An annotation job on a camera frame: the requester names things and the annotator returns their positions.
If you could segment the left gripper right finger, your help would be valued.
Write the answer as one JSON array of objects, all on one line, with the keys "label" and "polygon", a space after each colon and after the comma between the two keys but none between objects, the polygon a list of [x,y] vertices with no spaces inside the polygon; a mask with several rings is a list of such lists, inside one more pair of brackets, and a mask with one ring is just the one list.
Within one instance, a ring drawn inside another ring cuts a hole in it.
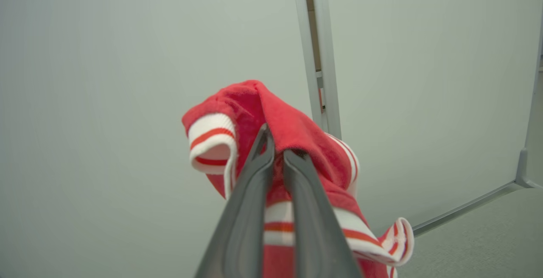
[{"label": "left gripper right finger", "polygon": [[283,159],[294,210],[295,277],[363,277],[310,155],[288,149]]}]

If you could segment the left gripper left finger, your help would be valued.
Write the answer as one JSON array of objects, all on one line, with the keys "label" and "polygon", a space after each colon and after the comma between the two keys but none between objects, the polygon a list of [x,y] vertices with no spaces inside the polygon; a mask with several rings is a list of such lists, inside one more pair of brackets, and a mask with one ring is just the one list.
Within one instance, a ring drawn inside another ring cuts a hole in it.
[{"label": "left gripper left finger", "polygon": [[275,144],[267,124],[256,136],[196,278],[260,278],[264,212],[273,182]]}]

